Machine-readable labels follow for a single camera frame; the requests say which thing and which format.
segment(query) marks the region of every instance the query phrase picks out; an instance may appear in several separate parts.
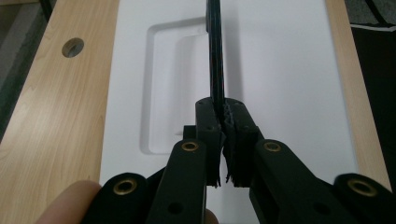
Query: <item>brass insert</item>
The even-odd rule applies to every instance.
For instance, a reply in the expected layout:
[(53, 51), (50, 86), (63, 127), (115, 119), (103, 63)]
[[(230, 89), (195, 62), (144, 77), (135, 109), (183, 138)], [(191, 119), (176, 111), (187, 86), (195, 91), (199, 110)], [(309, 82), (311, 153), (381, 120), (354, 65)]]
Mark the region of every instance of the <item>brass insert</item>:
[(373, 186), (363, 180), (350, 179), (347, 181), (347, 185), (353, 191), (366, 197), (374, 197), (378, 193), (378, 191)]
[(133, 178), (127, 178), (119, 181), (113, 188), (114, 193), (118, 195), (125, 195), (134, 192), (137, 187), (137, 182)]
[(265, 149), (267, 149), (268, 151), (272, 151), (272, 152), (278, 152), (278, 151), (280, 151), (280, 149), (282, 149), (282, 147), (280, 145), (278, 145), (277, 143), (274, 143), (274, 142), (264, 143), (263, 146)]
[(198, 147), (198, 144), (194, 142), (186, 142), (181, 145), (181, 148), (183, 148), (183, 150), (185, 151), (195, 151), (196, 149), (198, 149)]

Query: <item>gray floor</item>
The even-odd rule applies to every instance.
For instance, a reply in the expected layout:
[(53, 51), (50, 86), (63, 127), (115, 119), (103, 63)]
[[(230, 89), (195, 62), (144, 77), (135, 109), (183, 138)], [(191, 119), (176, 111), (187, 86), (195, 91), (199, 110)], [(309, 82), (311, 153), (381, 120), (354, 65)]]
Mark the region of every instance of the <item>gray floor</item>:
[[(396, 24), (396, 1), (374, 2), (384, 18)], [(346, 7), (351, 22), (376, 23), (364, 0), (346, 0)], [(46, 24), (39, 4), (0, 7), (0, 141)]]

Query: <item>wooden surface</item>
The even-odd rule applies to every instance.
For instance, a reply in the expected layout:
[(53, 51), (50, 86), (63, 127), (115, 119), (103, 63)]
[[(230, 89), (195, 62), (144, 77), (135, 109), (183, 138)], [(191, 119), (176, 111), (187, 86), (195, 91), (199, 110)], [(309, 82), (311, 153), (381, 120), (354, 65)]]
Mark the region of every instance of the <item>wooden surface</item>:
[[(32, 223), (67, 186), (98, 180), (118, 10), (58, 0), (0, 146), (0, 223)], [(327, 0), (361, 173), (389, 188), (343, 0)], [(64, 43), (85, 41), (74, 58)]]
[(344, 0), (326, 1), (360, 174), (390, 189)]

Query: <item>white tray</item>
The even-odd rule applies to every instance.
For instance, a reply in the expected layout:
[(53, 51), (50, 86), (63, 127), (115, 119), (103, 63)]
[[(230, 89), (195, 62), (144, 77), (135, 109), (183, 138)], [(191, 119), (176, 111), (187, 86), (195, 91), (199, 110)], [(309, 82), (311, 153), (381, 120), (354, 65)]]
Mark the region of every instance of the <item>white tray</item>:
[[(209, 95), (206, 0), (120, 1), (101, 183), (163, 168)], [(221, 1), (226, 96), (325, 181), (358, 171), (324, 0)], [(248, 189), (208, 188), (221, 223), (257, 223)]]

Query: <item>screw hole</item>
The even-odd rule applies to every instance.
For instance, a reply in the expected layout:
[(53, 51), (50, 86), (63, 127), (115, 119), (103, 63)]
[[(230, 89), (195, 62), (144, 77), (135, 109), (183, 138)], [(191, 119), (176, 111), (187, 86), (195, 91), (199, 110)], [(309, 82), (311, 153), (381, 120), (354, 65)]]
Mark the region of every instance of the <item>screw hole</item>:
[(84, 48), (84, 41), (80, 38), (68, 40), (62, 48), (62, 55), (66, 58), (73, 58), (79, 55)]
[(353, 191), (366, 197), (374, 197), (378, 193), (373, 186), (363, 180), (350, 179), (347, 181), (347, 185)]
[(268, 151), (272, 151), (272, 152), (278, 152), (281, 149), (280, 145), (278, 145), (277, 143), (273, 143), (273, 142), (264, 143), (264, 148), (267, 149)]
[(119, 181), (113, 188), (114, 193), (118, 195), (125, 195), (129, 194), (131, 192), (134, 192), (134, 190), (137, 187), (137, 182), (135, 179), (128, 178), (128, 179), (123, 179)]
[(198, 144), (194, 142), (186, 142), (181, 145), (181, 148), (183, 148), (183, 150), (185, 151), (195, 151), (196, 149), (198, 149)]
[(181, 203), (170, 203), (168, 206), (168, 212), (173, 215), (178, 215), (183, 212), (183, 204)]

